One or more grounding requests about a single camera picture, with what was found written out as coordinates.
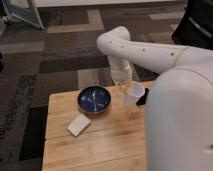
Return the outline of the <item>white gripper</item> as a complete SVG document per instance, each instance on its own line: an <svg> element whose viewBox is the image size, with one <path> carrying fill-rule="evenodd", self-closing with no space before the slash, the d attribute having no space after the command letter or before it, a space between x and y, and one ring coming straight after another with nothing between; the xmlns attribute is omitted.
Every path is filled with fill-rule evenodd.
<svg viewBox="0 0 213 171"><path fill-rule="evenodd" d="M121 88L120 82L125 82L125 89L132 87L132 68L130 63L122 58L108 57L110 73L117 88Z"/></svg>

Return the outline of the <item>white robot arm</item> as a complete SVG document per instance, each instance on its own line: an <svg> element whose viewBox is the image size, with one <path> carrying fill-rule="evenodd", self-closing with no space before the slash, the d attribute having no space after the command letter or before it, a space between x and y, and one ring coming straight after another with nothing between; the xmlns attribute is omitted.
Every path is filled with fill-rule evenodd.
<svg viewBox="0 0 213 171"><path fill-rule="evenodd" d="M213 50L135 42L120 26L101 34L112 78L126 81L130 65L158 74L146 101L148 171L213 171Z"/></svg>

